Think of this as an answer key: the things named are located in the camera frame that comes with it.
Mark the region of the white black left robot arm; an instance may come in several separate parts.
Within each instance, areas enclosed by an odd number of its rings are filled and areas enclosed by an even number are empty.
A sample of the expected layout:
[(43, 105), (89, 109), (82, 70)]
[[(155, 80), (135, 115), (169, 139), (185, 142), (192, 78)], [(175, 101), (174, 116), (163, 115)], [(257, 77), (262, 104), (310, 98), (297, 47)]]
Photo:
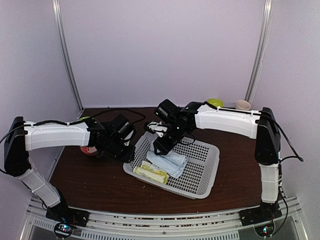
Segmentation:
[(31, 122), (18, 116), (13, 120), (9, 132), (1, 139), (4, 143), (2, 172), (18, 178), (38, 196), (52, 219), (77, 224), (78, 218), (88, 213), (75, 212), (68, 206), (62, 192), (36, 170), (30, 161), (29, 152), (51, 147), (93, 147), (102, 156), (129, 163), (134, 158), (135, 147), (130, 142), (135, 134), (135, 126), (122, 114), (109, 122), (99, 122), (94, 117), (74, 122)]

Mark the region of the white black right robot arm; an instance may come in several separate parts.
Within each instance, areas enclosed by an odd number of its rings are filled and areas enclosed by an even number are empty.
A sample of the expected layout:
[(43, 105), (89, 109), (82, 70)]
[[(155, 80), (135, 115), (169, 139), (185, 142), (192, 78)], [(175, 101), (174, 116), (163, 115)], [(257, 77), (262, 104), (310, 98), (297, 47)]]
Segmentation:
[(184, 134), (192, 134), (196, 129), (223, 131), (254, 139), (254, 158), (261, 173), (261, 201), (259, 207), (242, 210), (239, 214), (243, 220), (253, 218), (261, 221), (282, 215), (278, 203), (281, 136), (270, 108), (265, 107), (261, 111), (237, 110), (216, 107), (207, 101), (192, 101), (179, 107), (165, 99), (154, 113), (162, 122), (148, 123), (146, 127), (158, 135), (153, 144), (156, 155), (167, 155)]

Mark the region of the light blue towel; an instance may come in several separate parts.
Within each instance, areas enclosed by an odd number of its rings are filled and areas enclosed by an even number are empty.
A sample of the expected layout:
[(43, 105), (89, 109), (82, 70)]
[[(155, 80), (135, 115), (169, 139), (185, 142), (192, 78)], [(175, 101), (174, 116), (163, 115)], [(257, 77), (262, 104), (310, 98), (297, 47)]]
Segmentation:
[(156, 155), (154, 152), (148, 151), (146, 159), (176, 179), (182, 175), (188, 163), (188, 158), (185, 155), (174, 151), (170, 151), (167, 155)]

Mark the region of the green patterned white towel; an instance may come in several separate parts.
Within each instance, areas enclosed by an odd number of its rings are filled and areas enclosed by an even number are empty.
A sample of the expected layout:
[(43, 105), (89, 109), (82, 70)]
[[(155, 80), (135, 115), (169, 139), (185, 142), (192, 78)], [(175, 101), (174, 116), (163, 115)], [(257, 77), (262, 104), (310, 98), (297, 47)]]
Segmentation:
[(140, 166), (134, 167), (133, 172), (160, 184), (166, 185), (168, 183), (168, 173), (147, 161), (142, 161)]

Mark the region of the white perforated plastic basket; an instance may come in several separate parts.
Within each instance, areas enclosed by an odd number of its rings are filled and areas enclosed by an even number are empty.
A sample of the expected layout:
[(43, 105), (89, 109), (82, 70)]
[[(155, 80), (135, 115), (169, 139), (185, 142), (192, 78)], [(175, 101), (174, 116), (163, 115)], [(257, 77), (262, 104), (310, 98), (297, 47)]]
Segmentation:
[(186, 167), (180, 177), (170, 176), (167, 184), (161, 184), (134, 172), (135, 167), (140, 167), (147, 160), (147, 152), (156, 138), (155, 134), (149, 132), (140, 137), (135, 145), (134, 160), (123, 164), (124, 172), (149, 185), (189, 199), (208, 197), (215, 182), (220, 150), (214, 145), (184, 137), (173, 151), (187, 157)]

